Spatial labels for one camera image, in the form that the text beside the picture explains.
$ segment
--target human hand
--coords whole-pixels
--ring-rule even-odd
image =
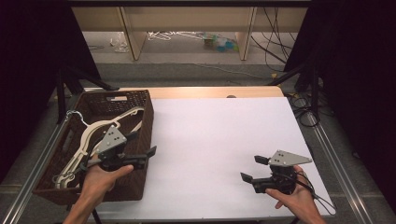
[[[106,192],[114,187],[116,180],[131,173],[133,169],[132,165],[126,165],[116,171],[106,172],[98,165],[91,167],[85,176],[81,194],[64,224],[85,223],[93,209],[102,202]]]
[[[116,171],[106,172],[98,165],[94,165],[85,176],[80,198],[89,198],[95,206],[100,204],[106,192],[113,189],[116,180],[131,173],[133,169],[132,165],[126,165]]]
[[[294,166],[294,170],[296,173],[304,174],[303,169],[298,165]],[[297,175],[297,179],[307,185],[306,179],[301,175]],[[265,193],[278,200],[276,209],[285,205],[304,223],[325,223],[314,203],[311,192],[305,187],[296,184],[296,189],[291,195],[284,194],[277,189],[267,189]]]

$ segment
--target floor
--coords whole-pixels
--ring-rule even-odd
[[[232,33],[212,33],[235,39]],[[111,43],[118,41],[117,33],[84,33],[91,48],[92,57],[97,63],[103,81],[115,86],[154,87],[154,86],[252,86],[265,85],[282,76],[283,63],[265,54],[257,44],[251,42],[246,61],[239,59],[233,49],[220,52],[194,37],[168,35],[163,40],[153,37],[147,40],[138,61],[133,62],[128,52],[116,52]],[[188,34],[202,35],[197,32]],[[277,57],[286,60],[281,47],[269,43],[264,36],[271,34],[255,33],[253,37],[264,48]],[[282,44],[292,48],[297,34],[280,34]],[[293,84],[297,77],[281,84],[285,93],[294,94]],[[83,82],[85,87],[93,87]],[[290,98],[290,106],[302,106],[304,98],[309,100],[309,92]],[[7,218],[7,210],[17,206],[19,192],[26,180],[31,178],[35,163],[46,147],[57,119],[56,95],[49,99],[48,110],[43,114],[36,132],[31,136],[31,144],[21,152],[6,179],[0,185],[0,218]],[[352,155],[353,147],[340,127],[337,119],[327,106],[322,94],[319,100],[320,123],[317,127],[305,127],[314,119],[302,116],[299,120],[306,143],[312,148],[313,157],[326,189],[337,207],[335,216],[326,217],[328,223],[396,223],[395,214],[367,173],[361,161]],[[21,206],[22,214],[16,214],[18,223],[61,223],[67,216],[65,206],[55,205],[28,194],[28,203]],[[260,223],[290,223],[291,219],[264,220]]]

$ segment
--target brown woven basket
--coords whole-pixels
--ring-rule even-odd
[[[134,155],[144,153],[145,150],[150,148],[151,144],[154,110],[149,91],[84,92],[80,95],[75,110],[83,115],[88,124],[92,124],[98,120],[114,119],[135,106],[143,106],[145,110],[139,111],[137,115],[127,116],[119,120],[119,130],[123,134],[130,132],[140,120],[143,120],[138,138],[128,142],[124,149],[125,154]],[[104,131],[108,130],[109,126],[100,128],[92,135],[90,146]],[[81,122],[78,115],[71,116],[69,121],[66,122],[56,140],[55,148],[52,150],[46,169],[33,190],[34,194],[60,205],[76,202],[80,189],[70,186],[75,186],[77,183],[70,183],[67,189],[56,189],[52,178],[61,173],[78,150],[80,137],[85,128],[86,126]],[[147,167],[144,170],[132,171],[129,175],[117,180],[115,188],[106,194],[104,202],[141,200],[146,173]]]

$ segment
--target cable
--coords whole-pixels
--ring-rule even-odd
[[[302,174],[300,174],[300,173],[297,173],[297,175],[302,176],[302,177],[308,182],[308,184],[311,186],[311,188],[312,188],[312,190],[313,190],[313,195],[312,195],[312,196],[314,197],[314,199],[318,200],[318,202],[324,207],[324,209],[326,209],[326,211],[329,213],[329,215],[335,216],[335,214],[331,213],[331,212],[329,211],[329,209],[323,204],[323,202],[325,202],[326,204],[328,204],[328,205],[329,205],[332,209],[334,209],[334,210],[335,210],[335,207],[332,206],[329,202],[327,202],[326,200],[324,200],[322,197],[318,196],[318,195],[315,193],[314,186],[312,185],[312,183],[311,183],[311,181],[308,179],[308,177],[306,177],[305,175],[302,175]]]
[[[300,173],[296,173],[296,174],[302,176],[302,177],[308,182],[308,185],[309,185],[309,186],[306,185],[305,183],[301,182],[300,180],[291,178],[291,177],[288,176],[288,175],[282,175],[282,174],[279,174],[279,173],[273,173],[273,175],[279,175],[279,176],[285,177],[285,178],[287,178],[287,179],[293,181],[294,183],[299,184],[299,185],[303,186],[304,188],[306,188],[307,190],[309,190],[309,192],[311,192],[311,194],[312,194],[312,197],[313,197],[314,199],[318,200],[318,202],[323,206],[324,209],[326,209],[326,211],[329,213],[329,215],[335,216],[335,214],[331,213],[330,210],[324,205],[323,202],[325,202],[326,204],[328,204],[328,205],[329,205],[332,209],[334,209],[334,210],[335,210],[335,207],[332,206],[329,202],[327,202],[326,200],[324,200],[322,197],[318,196],[318,195],[315,193],[315,188],[314,188],[314,186],[312,185],[311,181],[308,179],[308,177],[306,177],[305,175],[300,174]]]
[[[286,63],[285,60],[279,58],[279,57],[276,56],[273,52],[269,51],[269,50],[268,50],[268,46],[267,46],[267,48],[265,49],[262,45],[260,45],[260,44],[254,39],[253,36],[251,36],[251,39],[259,46],[260,49],[263,49],[266,53],[271,54],[271,56],[273,56],[274,58],[280,60],[282,63]]]
[[[290,34],[291,38],[294,40],[294,42],[295,42],[296,38],[294,38],[294,36],[291,33],[289,33],[289,34]]]
[[[268,16],[268,13],[267,13],[267,10],[265,9],[265,7],[264,7],[263,9],[264,9],[265,16],[267,17],[267,20],[270,22],[271,29],[272,29],[272,33],[271,33],[271,36],[270,36],[270,40],[272,39],[272,35],[275,34],[277,40],[278,40],[279,43],[281,44],[281,49],[282,49],[283,55],[285,56],[285,58],[286,58],[286,60],[287,60],[287,59],[289,58],[289,54],[286,52],[285,48],[282,47],[283,44],[282,44],[282,40],[280,39],[279,26],[277,25],[277,12],[278,12],[278,8],[275,7],[275,21],[274,21],[274,24],[271,22],[271,19],[270,19],[270,17]]]
[[[302,106],[296,105],[296,102],[299,102],[299,101],[303,101],[303,105]],[[294,116],[296,116],[297,120],[299,120],[301,125],[303,125],[305,127],[308,127],[308,128],[313,128],[313,127],[316,127],[319,124],[320,117],[319,117],[319,115],[317,113],[315,113],[312,110],[312,106],[308,105],[308,100],[307,99],[305,99],[305,98],[297,98],[295,101],[293,101],[292,97],[290,97],[289,102],[290,102],[290,105],[292,107],[297,108],[297,109],[293,109],[293,113],[294,113]],[[315,123],[314,124],[306,124],[305,122],[303,122],[304,115],[306,115],[308,113],[310,113],[312,116],[314,116],[314,118],[315,118]]]
[[[268,45],[267,45],[267,48],[265,49],[263,46],[261,46],[261,45],[253,38],[252,35],[251,35],[250,37],[251,37],[251,39],[252,39],[254,42],[256,42],[256,44],[258,45],[258,48],[260,48],[260,49],[262,49],[262,50],[265,51],[265,53],[264,53],[265,65],[266,65],[269,69],[271,69],[271,70],[273,70],[273,71],[276,71],[276,72],[283,72],[283,71],[280,71],[280,70],[277,70],[277,69],[271,67],[271,66],[268,64],[268,62],[267,62],[267,53],[271,54],[273,57],[275,57],[276,59],[280,60],[282,63],[286,63],[286,62],[285,62],[283,59],[277,57],[273,52],[269,51],[269,50],[268,50]]]
[[[264,32],[262,32],[262,36],[264,36],[264,38],[267,39],[268,41],[270,41],[272,44],[279,45],[279,46],[281,46],[281,47],[283,47],[283,48],[292,49],[292,47],[289,47],[289,46],[286,46],[286,45],[282,45],[282,44],[280,44],[280,43],[276,43],[276,42],[273,41],[273,40],[270,40],[270,39],[264,34]]]

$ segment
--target white tabletop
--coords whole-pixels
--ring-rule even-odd
[[[254,156],[280,149],[311,157],[283,97],[153,99],[153,146],[143,199],[102,203],[102,220],[263,220],[291,217],[276,200],[256,194],[240,173],[270,177]],[[330,201],[313,162],[301,165],[317,195]],[[328,215],[319,204],[322,215]]]

